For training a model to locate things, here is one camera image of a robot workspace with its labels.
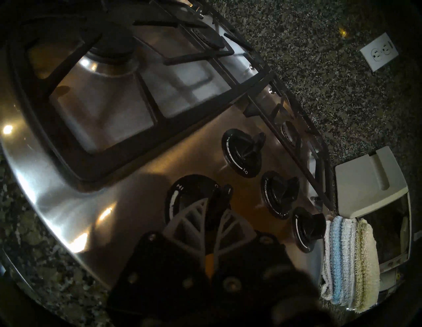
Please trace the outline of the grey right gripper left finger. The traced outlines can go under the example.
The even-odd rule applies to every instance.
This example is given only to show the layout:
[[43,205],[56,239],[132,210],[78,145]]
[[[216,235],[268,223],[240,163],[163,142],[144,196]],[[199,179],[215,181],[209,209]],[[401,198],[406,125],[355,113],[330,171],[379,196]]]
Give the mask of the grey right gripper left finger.
[[141,237],[109,294],[110,316],[184,316],[208,305],[205,208],[199,200]]

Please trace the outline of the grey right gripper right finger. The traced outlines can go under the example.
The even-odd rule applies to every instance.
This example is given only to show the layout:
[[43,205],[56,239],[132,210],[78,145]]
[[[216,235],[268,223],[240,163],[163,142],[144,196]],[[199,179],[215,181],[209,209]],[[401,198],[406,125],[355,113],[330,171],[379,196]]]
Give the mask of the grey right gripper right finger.
[[270,233],[255,230],[233,210],[220,220],[213,248],[213,289],[219,296],[257,292],[291,279],[297,269],[287,255],[286,246]]

